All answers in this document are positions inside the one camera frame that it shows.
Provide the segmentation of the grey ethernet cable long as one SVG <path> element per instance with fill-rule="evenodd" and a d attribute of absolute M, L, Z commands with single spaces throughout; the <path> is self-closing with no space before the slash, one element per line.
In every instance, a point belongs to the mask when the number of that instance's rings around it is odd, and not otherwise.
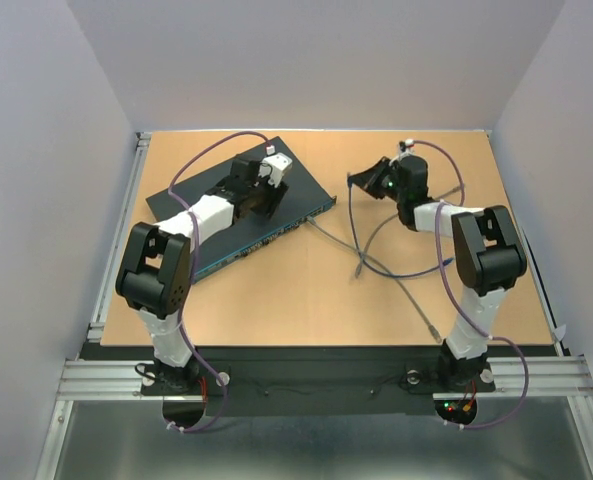
<path fill-rule="evenodd" d="M 460 193 L 460 197 L 461 200 L 464 200 L 465 198 L 465 186 L 455 186 L 453 188 L 451 188 L 450 190 L 444 192 L 443 194 L 440 195 L 440 198 L 445 198 L 445 197 L 449 197 L 455 193 Z M 349 216 L 352 217 L 353 215 L 353 210 L 352 210 L 352 201 L 351 198 L 349 199 L 349 204 L 348 204 L 348 211 L 349 211 Z M 380 275 L 382 277 L 385 278 L 389 278 L 389 279 L 394 279 L 394 280 L 408 280 L 408 279 L 415 279 L 424 275 L 428 275 L 430 273 L 433 273 L 435 271 L 439 270 L 439 266 L 433 266 L 430 267 L 428 269 L 422 270 L 422 271 L 418 271 L 418 272 L 414 272 L 414 273 L 407 273 L 407 274 L 395 274 L 395 273 L 391 273 L 389 270 L 387 270 L 385 268 L 385 266 L 382 266 L 381 269 L 377 269 L 376 267 L 374 267 L 371 263 L 369 263 L 369 260 L 367 259 L 367 257 L 369 256 L 369 249 L 371 247 L 371 244 L 373 243 L 373 241 L 375 240 L 376 236 L 378 235 L 378 233 L 380 233 L 381 229 L 383 229 L 389 222 L 391 222 L 392 220 L 397 219 L 397 214 L 392 214 L 389 217 L 385 218 L 383 221 L 381 221 L 375 228 L 374 230 L 371 232 L 371 234 L 369 235 L 364 249 L 360 249 L 360 244 L 358 243 L 358 247 L 356 247 L 358 249 L 358 256 L 359 256 L 359 263 L 356 267 L 356 271 L 355 271 L 355 276 L 360 275 L 360 273 L 362 272 L 362 268 L 367 267 L 369 270 L 371 270 L 373 273 L 376 273 L 377 275 Z M 354 223 L 352 223 L 353 220 L 351 220 L 350 218 L 350 227 L 352 230 L 352 235 L 354 233 L 356 233 L 356 229 L 354 226 Z M 446 258 L 442 261 L 442 266 L 443 267 L 448 267 L 450 266 L 450 264 L 454 261 L 453 257 L 449 257 Z"/>

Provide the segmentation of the grey ethernet cable short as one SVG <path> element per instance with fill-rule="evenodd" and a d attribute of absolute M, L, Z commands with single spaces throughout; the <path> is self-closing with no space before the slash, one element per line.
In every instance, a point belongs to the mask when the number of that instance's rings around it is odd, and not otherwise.
<path fill-rule="evenodd" d="M 432 338 L 434 339 L 434 341 L 437 344 L 442 343 L 443 339 L 441 337 L 439 330 L 431 322 L 431 320 L 428 318 L 428 316 L 426 315 L 426 313 L 422 309 L 422 307 L 419 305 L 419 303 L 416 301 L 416 299 L 414 298 L 412 293 L 404 285 L 402 278 L 399 278 L 397 275 L 395 275 L 390 269 L 388 269 L 382 262 L 377 260 L 375 257 L 369 255 L 367 253 L 367 251 L 360 250 L 354 244 L 347 243 L 347 242 L 339 239 L 338 237 L 332 235 L 327 230 L 323 229 L 315 221 L 315 219 L 313 217 L 308 216 L 306 218 L 306 221 L 309 225 L 313 226 L 320 233 L 324 234 L 325 236 L 330 238 L 332 241 L 340 244 L 341 246 L 346 247 L 347 249 L 351 250 L 354 254 L 356 254 L 358 256 L 359 262 L 358 262 L 357 267 L 354 272 L 355 278 L 358 278 L 362 272 L 362 269 L 364 267 L 366 267 L 368 270 L 371 270 L 373 273 L 376 273 L 377 275 L 379 275 L 381 277 L 385 277 L 385 278 L 394 280 L 397 283 L 397 285 L 399 286 L 399 288 L 405 293 L 405 295 L 407 296 L 409 301 L 412 303 L 412 305 L 416 309 L 417 313 L 420 315 L 421 319 L 425 323 L 425 325 L 426 325 L 428 331 L 430 332 Z"/>

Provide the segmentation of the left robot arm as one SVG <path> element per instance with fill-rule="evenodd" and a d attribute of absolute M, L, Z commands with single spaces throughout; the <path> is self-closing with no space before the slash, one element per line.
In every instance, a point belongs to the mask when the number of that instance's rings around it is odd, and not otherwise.
<path fill-rule="evenodd" d="M 130 231 L 115 290 L 143 321 L 154 347 L 154 365 L 138 367 L 150 386 L 191 392 L 199 382 L 193 345 L 181 314 L 196 274 L 202 244 L 253 212 L 271 217 L 287 192 L 292 159 L 267 149 L 261 160 L 236 156 L 227 176 L 193 205 L 156 224 Z"/>

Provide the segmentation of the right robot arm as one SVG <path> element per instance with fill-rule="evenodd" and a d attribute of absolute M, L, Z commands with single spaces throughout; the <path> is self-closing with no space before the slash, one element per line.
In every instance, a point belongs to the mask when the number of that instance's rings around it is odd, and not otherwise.
<path fill-rule="evenodd" d="M 468 208 L 434 199 L 428 176 L 421 157 L 384 157 L 347 183 L 375 199 L 393 200 L 404 226 L 434 235 L 441 280 L 457 311 L 435 377 L 442 387 L 458 390 L 486 368 L 493 322 L 526 273 L 527 259 L 507 207 Z"/>

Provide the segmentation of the metal sheet panel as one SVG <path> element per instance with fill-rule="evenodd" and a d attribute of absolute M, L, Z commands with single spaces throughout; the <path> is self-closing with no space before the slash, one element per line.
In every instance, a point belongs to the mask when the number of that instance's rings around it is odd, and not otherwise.
<path fill-rule="evenodd" d="M 532 399 L 509 422 L 460 431 L 405 415 L 231 418 L 183 435 L 155 402 L 77 402 L 42 479 L 590 479 L 572 411 Z"/>

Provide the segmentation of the dark blue network switch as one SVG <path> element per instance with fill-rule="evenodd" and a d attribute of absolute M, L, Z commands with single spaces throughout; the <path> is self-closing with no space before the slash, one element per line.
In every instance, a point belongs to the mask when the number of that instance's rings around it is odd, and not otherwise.
<path fill-rule="evenodd" d="M 201 240 L 194 282 L 197 283 L 218 270 L 263 248 L 279 236 L 298 228 L 307 217 L 314 217 L 336 203 L 312 176 L 288 144 L 280 136 L 271 139 L 277 153 L 290 157 L 292 169 L 286 183 L 288 190 L 271 219 L 251 213 L 229 229 Z M 197 202 L 208 187 L 230 173 L 234 157 L 223 159 L 204 172 L 195 174 L 175 185 L 174 192 L 189 205 Z M 156 221 L 166 220 L 182 211 L 182 206 L 167 193 L 167 187 L 146 198 Z"/>

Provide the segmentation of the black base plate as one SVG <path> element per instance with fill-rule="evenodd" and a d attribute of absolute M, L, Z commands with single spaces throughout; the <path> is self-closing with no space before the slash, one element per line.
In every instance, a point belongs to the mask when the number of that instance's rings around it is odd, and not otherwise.
<path fill-rule="evenodd" d="M 208 362 L 186 370 L 159 364 L 150 347 L 84 345 L 81 360 L 135 380 L 128 399 L 159 401 L 166 418 L 192 423 L 224 417 L 405 414 L 454 416 L 467 390 L 478 396 L 501 391 L 500 361 L 518 369 L 520 386 L 536 386 L 536 366 L 523 367 L 509 347 L 492 346 L 487 367 L 449 366 L 437 346 L 421 347 L 202 347 Z"/>

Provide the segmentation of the aluminium left side rail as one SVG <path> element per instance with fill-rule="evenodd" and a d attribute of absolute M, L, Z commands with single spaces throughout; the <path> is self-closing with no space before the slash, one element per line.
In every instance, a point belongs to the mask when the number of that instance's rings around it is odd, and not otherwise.
<path fill-rule="evenodd" d="M 120 264 L 121 248 L 128 233 L 128 223 L 131 218 L 138 185 L 142 175 L 146 155 L 151 142 L 151 132 L 138 132 L 136 134 L 136 148 L 132 167 L 128 176 L 126 191 L 123 196 L 122 205 L 119 211 L 118 223 L 115 229 L 113 241 L 107 264 L 105 267 L 102 284 L 96 299 L 94 310 L 87 328 L 86 341 L 99 343 L 106 324 L 107 313 L 114 292 L 115 277 Z"/>

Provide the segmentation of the aluminium rail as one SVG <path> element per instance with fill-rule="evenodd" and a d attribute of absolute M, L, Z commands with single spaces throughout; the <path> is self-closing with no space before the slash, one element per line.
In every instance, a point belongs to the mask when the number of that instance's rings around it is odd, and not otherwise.
<path fill-rule="evenodd" d="M 128 223 L 131 218 L 138 185 L 142 175 L 146 155 L 151 142 L 151 132 L 138 132 L 136 134 L 136 148 L 132 167 L 128 176 L 126 191 L 123 196 L 122 205 L 119 211 L 118 223 L 115 229 L 113 241 L 107 264 L 105 267 L 102 284 L 96 299 L 94 310 L 87 328 L 86 341 L 99 343 L 106 324 L 107 313 L 114 292 L 115 277 L 120 264 L 121 248 L 128 233 Z"/>
<path fill-rule="evenodd" d="M 476 397 L 518 398 L 523 389 L 523 367 L 516 358 L 490 360 L 494 389 L 477 389 Z M 591 397 L 593 378 L 585 358 L 529 357 L 529 397 Z M 189 395 L 161 395 L 142 391 L 142 378 L 134 361 L 67 361 L 63 368 L 57 398 L 62 401 L 172 400 L 198 401 L 200 392 Z"/>

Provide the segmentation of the aluminium front rail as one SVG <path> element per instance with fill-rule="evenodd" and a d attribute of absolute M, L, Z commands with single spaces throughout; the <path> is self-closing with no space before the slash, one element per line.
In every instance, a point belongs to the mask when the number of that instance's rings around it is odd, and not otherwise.
<path fill-rule="evenodd" d="M 490 360 L 494 389 L 477 389 L 476 397 L 518 398 L 523 389 L 523 367 L 516 358 Z M 593 378 L 585 358 L 529 357 L 529 397 L 591 397 Z M 198 401 L 200 392 L 189 395 L 161 395 L 142 391 L 142 378 L 134 361 L 67 361 L 63 368 L 57 398 L 62 401 L 172 400 Z"/>

